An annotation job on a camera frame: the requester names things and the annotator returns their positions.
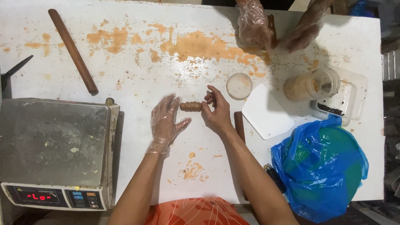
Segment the clear plastic jar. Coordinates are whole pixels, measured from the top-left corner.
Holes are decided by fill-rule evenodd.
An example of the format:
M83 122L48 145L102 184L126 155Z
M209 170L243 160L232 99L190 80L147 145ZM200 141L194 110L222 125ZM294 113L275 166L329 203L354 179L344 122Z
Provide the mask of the clear plastic jar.
M301 102L332 97L339 88L338 73L331 68L320 68L289 78L283 92L290 101Z

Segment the digital scale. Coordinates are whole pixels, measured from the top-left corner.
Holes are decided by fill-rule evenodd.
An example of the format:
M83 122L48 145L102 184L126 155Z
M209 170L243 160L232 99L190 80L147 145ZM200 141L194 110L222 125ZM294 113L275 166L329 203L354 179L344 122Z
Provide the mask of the digital scale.
M120 106L5 99L0 181L19 206L101 211L112 206L112 155Z

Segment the white table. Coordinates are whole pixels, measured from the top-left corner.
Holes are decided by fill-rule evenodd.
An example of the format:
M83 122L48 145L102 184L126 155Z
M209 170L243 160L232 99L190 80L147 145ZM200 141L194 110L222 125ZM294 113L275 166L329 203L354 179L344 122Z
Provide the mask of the white table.
M98 95L91 96L87 92L47 13L50 8L58 10L63 18L97 84ZM278 36L293 29L302 15L285 11L266 13L274 14ZM176 92L184 101L202 100L206 85L212 84L229 101L233 119L233 112L241 110L244 101L233 100L227 95L226 80L236 72L254 73L256 68L258 71L252 76L254 87L266 85L298 126L315 119L309 116L307 102L290 103L285 99L283 84L288 77L315 68L314 60L319 61L318 67L331 65L360 73L369 79L364 115L345 129L354 130L352 133L367 155L370 170L368 179L363 181L353 200L383 199L379 20L326 16L327 24L311 46L289 56L270 52L271 64L265 65L259 57L237 48L234 36L237 17L235 8L201 5L112 0L2 0L1 71L9 70L33 54L34 58L12 76L14 98L104 102L107 97L112 97L116 100L125 112L116 200L152 139L150 112L163 95ZM114 34L122 32L108 42L101 39L96 43L96 36L89 35L101 34L99 30L113 32L115 27ZM49 34L50 39L46 35L43 37L44 33ZM199 42L194 43L196 35ZM213 36L217 39L215 43L211 39ZM155 185L152 203L203 196L220 196L231 203L245 203L238 183L232 178L221 140L204 125L200 113L180 111L178 120L184 117L191 117L193 122L171 146L170 156L163 162L161 178ZM261 165L270 163L270 148L288 137L291 131L264 141L244 121L247 146ZM187 172L192 167L195 170L191 175Z

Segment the hand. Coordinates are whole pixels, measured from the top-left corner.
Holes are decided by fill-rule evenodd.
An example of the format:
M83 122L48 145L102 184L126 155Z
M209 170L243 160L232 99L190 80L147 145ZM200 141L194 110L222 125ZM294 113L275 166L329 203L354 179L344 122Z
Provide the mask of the hand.
M179 104L180 98L175 97L175 94L170 94L164 97L151 112L153 141L147 153L168 153L172 141L192 121L191 118L185 118L182 122L175 124Z
M325 15L332 1L333 0L311 1L308 10L300 18L294 32L284 41L289 53L305 49L315 40L323 27L321 18Z
M268 28L268 21L260 0L246 0L239 2L238 6L240 9L239 38L243 43L251 46L270 48L273 32Z
M202 114L203 117L208 120L210 125L213 126L214 131L221 134L224 131L233 128L230 119L230 106L218 89L211 85L208 85L207 87L211 92L208 92L204 97L206 101L201 103ZM211 112L210 107L208 106L210 103L212 103L212 106L215 108L213 112Z

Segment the scissors blade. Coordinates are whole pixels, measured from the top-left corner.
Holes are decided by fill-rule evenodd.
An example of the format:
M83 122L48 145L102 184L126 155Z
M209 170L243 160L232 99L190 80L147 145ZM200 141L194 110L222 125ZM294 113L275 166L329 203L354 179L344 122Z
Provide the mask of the scissors blade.
M20 63L18 63L16 66L11 68L7 73L2 74L3 79L7 79L8 77L12 76L14 73L16 73L19 69L21 69L30 59L32 59L33 55L30 57L27 57L26 59L22 60Z

